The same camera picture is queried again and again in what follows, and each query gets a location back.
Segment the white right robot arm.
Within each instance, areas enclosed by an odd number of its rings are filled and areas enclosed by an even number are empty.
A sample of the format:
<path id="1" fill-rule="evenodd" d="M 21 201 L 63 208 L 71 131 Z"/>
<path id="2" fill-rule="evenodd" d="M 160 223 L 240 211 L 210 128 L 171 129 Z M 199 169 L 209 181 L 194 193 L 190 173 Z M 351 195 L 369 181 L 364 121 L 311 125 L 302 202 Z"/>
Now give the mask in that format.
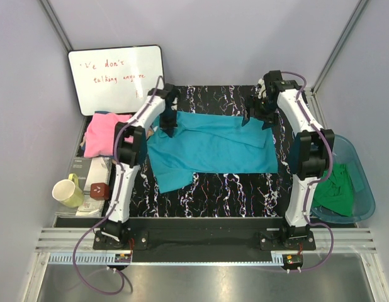
<path id="1" fill-rule="evenodd" d="M 335 135 L 311 114 L 303 98 L 305 86 L 283 79 L 283 74 L 271 70 L 263 75 L 257 84 L 257 94 L 245 101 L 242 124 L 255 118 L 268 129 L 278 123 L 278 113 L 282 112 L 295 134 L 288 162 L 293 175 L 290 202 L 283 224 L 273 237 L 290 250 L 308 240 L 313 195 L 318 183 L 326 181 L 332 172 Z"/>

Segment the teal t shirt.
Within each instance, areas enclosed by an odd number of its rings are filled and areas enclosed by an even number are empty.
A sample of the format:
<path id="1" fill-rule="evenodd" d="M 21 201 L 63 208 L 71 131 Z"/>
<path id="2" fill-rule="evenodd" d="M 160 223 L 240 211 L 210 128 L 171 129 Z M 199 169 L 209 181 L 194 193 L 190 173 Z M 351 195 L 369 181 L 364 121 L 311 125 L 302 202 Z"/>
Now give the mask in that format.
<path id="1" fill-rule="evenodd" d="M 147 142 L 152 171 L 161 193 L 181 189 L 193 182 L 194 173 L 265 174 L 278 172 L 278 160 L 270 129 L 240 116 L 178 112 L 172 137 L 153 123 Z"/>

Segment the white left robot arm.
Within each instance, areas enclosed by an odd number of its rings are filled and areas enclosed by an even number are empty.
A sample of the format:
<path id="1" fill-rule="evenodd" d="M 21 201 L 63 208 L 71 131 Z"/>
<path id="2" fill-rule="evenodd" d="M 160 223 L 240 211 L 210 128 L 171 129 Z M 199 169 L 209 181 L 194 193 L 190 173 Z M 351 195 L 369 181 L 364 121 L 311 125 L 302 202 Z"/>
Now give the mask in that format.
<path id="1" fill-rule="evenodd" d="M 115 249 L 129 241 L 130 201 L 136 175 L 147 158 L 147 134 L 155 120 L 159 128 L 173 137 L 177 124 L 179 90 L 172 84 L 149 91 L 143 106 L 126 123 L 115 126 L 113 158 L 116 161 L 115 182 L 101 234 Z"/>

